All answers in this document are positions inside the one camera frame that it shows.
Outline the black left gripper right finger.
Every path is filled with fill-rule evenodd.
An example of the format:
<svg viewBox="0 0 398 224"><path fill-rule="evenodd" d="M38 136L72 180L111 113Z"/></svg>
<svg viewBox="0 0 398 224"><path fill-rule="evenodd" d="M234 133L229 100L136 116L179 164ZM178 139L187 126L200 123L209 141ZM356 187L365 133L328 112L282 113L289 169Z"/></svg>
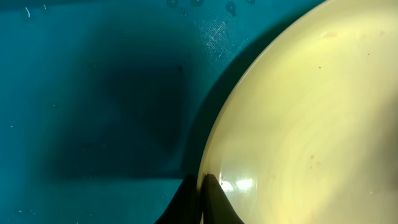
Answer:
<svg viewBox="0 0 398 224"><path fill-rule="evenodd" d="M201 209L204 224L244 224L213 174L207 174L203 179Z"/></svg>

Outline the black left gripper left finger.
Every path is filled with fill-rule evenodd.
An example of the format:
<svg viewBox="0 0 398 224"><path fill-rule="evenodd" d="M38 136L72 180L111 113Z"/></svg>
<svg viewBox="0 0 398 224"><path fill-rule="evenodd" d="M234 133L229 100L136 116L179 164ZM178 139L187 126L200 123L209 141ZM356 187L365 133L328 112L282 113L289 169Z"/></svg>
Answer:
<svg viewBox="0 0 398 224"><path fill-rule="evenodd" d="M199 224L201 221L200 193L197 190L197 178L186 176L165 212L155 224Z"/></svg>

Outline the yellow plate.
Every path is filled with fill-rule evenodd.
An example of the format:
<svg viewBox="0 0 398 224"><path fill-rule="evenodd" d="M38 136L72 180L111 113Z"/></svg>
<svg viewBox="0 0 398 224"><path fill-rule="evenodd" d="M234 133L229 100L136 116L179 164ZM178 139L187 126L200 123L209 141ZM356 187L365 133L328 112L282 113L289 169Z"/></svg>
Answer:
<svg viewBox="0 0 398 224"><path fill-rule="evenodd" d="M325 1L234 87L207 174L244 223L397 222L397 0Z"/></svg>

